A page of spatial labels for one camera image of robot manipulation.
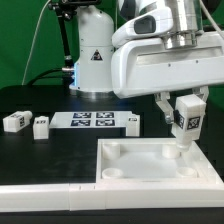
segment warning label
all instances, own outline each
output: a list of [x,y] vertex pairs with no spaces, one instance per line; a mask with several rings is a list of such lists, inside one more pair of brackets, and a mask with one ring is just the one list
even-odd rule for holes
[[95,51],[91,60],[92,61],[103,61],[103,58],[101,57],[100,52],[98,50]]

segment white sticker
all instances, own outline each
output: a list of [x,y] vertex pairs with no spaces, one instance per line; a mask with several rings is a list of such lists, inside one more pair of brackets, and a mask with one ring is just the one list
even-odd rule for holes
[[50,128],[119,128],[126,127],[131,111],[57,112]]

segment white block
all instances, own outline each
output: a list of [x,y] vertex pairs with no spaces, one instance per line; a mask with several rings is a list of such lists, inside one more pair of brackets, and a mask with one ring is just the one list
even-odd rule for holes
[[198,140],[201,133],[206,103],[196,95],[178,97],[176,108],[178,121],[172,126],[172,133],[177,138],[177,146],[187,151],[192,141]]
[[126,136],[139,137],[140,136],[140,116],[133,115],[128,118],[126,124]]
[[34,139],[48,139],[49,138],[49,118],[37,117],[35,118],[33,125]]
[[32,118],[30,111],[17,111],[8,117],[3,119],[4,131],[5,132],[18,132],[30,124]]

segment black cable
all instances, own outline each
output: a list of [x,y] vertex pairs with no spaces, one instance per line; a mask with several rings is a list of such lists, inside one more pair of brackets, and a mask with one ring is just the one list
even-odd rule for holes
[[41,73],[40,75],[38,75],[37,77],[35,77],[34,79],[30,80],[28,83],[27,83],[27,86],[32,86],[38,79],[48,75],[48,74],[51,74],[51,73],[55,73],[55,72],[61,72],[62,69],[61,68],[54,68],[54,69],[50,69],[48,71],[45,71],[43,73]]
[[64,76],[62,76],[62,75],[61,76],[40,77],[40,78],[36,79],[35,82],[38,80],[41,80],[41,79],[63,79],[63,78],[64,78]]

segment small white object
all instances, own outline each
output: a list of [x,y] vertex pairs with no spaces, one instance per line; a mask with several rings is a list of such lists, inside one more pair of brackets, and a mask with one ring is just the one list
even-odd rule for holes
[[49,138],[49,118],[48,117],[38,117],[35,118],[33,125],[33,135],[34,139],[48,139]]
[[177,159],[180,157],[180,150],[176,145],[163,145],[162,155],[167,159]]
[[194,94],[177,98],[176,110],[179,111],[179,117],[178,122],[172,126],[172,133],[181,151],[187,151],[192,141],[199,139],[205,109],[206,103]]
[[120,179],[124,176],[121,169],[108,168],[102,172],[103,179]]
[[30,124],[33,114],[30,111],[17,111],[3,119],[5,132],[18,132]]
[[196,178],[197,176],[197,171],[191,167],[179,167],[176,171],[178,178]]
[[120,144],[111,142],[103,145],[103,157],[108,160],[118,159],[120,157]]
[[140,136],[140,115],[133,115],[128,118],[126,125],[126,136]]

